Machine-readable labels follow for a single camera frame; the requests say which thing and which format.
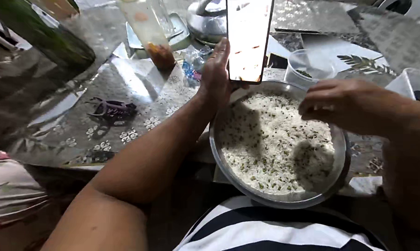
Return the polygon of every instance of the jar of pickle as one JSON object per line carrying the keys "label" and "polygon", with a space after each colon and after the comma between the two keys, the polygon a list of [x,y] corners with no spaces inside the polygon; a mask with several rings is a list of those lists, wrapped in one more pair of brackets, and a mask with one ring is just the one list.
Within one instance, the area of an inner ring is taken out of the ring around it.
{"label": "jar of pickle", "polygon": [[117,0],[117,4],[154,65],[159,70],[172,70],[176,60],[151,0]]}

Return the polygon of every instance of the wrist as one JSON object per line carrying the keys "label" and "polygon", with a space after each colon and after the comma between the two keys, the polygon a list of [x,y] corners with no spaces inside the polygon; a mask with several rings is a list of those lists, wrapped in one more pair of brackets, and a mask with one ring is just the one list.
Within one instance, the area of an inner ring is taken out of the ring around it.
{"label": "wrist", "polygon": [[192,99],[196,101],[197,106],[202,107],[202,109],[206,113],[211,114],[212,117],[218,111],[218,101],[207,93],[207,91],[202,90],[202,88],[199,88]]}
{"label": "wrist", "polygon": [[391,141],[410,138],[420,132],[420,102],[411,101],[401,105],[391,123],[386,135]]}

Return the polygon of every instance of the phone screen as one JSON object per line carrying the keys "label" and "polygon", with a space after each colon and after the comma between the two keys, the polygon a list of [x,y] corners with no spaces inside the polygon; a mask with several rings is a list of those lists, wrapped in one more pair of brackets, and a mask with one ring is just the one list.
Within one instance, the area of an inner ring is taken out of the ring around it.
{"label": "phone screen", "polygon": [[226,0],[231,80],[260,82],[273,0]]}

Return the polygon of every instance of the purple hair clip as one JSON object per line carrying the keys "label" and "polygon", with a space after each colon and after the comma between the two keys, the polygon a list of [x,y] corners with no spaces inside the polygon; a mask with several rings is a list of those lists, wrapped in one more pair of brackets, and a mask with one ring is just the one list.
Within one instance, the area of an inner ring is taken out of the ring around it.
{"label": "purple hair clip", "polygon": [[98,97],[93,97],[85,103],[94,104],[95,106],[95,111],[93,113],[87,113],[88,115],[99,120],[104,120],[111,126],[113,126],[116,121],[131,120],[137,113],[137,106],[133,103],[125,104],[121,101],[107,101]]}

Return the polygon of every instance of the hand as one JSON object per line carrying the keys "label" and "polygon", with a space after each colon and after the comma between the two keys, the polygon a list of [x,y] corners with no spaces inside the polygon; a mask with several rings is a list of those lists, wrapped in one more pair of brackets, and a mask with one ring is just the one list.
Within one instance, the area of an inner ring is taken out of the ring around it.
{"label": "hand", "polygon": [[229,81],[227,63],[229,61],[230,43],[226,37],[216,45],[210,58],[204,65],[202,72],[201,87],[197,92],[204,99],[214,103],[217,108],[226,106],[230,100],[230,94],[235,89],[235,85]]}
{"label": "hand", "polygon": [[323,80],[300,104],[303,120],[321,120],[348,131],[390,137],[403,127],[413,100],[358,79]]}

